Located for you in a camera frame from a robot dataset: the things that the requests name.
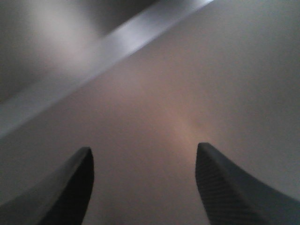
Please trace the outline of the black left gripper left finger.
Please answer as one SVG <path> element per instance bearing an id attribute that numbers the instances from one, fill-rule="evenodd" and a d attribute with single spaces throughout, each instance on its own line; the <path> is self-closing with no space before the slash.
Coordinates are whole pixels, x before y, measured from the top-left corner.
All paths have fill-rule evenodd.
<path id="1" fill-rule="evenodd" d="M 94 183 L 91 148 L 79 149 L 42 181 L 0 206 L 2 225 L 80 225 Z"/>

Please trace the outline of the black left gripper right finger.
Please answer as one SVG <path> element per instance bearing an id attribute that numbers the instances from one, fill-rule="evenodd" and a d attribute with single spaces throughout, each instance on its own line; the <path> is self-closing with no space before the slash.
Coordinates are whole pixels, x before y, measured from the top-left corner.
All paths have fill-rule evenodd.
<path id="1" fill-rule="evenodd" d="M 259 181 L 209 143 L 198 144 L 195 180 L 212 225 L 298 225 L 300 202 Z"/>

